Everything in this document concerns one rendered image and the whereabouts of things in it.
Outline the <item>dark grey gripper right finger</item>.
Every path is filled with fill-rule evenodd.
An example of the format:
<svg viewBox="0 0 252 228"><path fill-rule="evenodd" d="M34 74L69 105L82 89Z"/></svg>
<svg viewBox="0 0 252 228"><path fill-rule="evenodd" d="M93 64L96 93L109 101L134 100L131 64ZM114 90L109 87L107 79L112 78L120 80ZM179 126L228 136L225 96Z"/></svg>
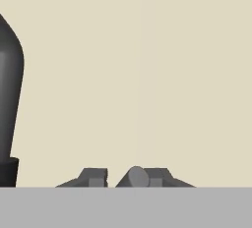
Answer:
<svg viewBox="0 0 252 228"><path fill-rule="evenodd" d="M150 187L193 187L174 178L167 168L146 168L145 171L150 178Z"/></svg>

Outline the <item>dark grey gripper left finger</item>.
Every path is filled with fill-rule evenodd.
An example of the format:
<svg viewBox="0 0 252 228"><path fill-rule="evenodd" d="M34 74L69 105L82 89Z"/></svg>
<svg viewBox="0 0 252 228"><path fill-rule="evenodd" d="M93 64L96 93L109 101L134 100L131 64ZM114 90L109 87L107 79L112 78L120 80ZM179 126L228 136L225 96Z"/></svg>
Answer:
<svg viewBox="0 0 252 228"><path fill-rule="evenodd" d="M106 188L107 176L106 168L84 168L78 178L61 184L61 187Z"/></svg>

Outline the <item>grey cylindrical rod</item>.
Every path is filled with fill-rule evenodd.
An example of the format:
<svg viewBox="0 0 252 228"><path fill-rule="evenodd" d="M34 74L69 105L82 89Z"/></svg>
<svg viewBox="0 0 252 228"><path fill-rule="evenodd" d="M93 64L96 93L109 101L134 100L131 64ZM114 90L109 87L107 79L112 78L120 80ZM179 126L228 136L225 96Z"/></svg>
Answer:
<svg viewBox="0 0 252 228"><path fill-rule="evenodd" d="M131 167L116 187L147 187L150 183L148 173L140 166Z"/></svg>

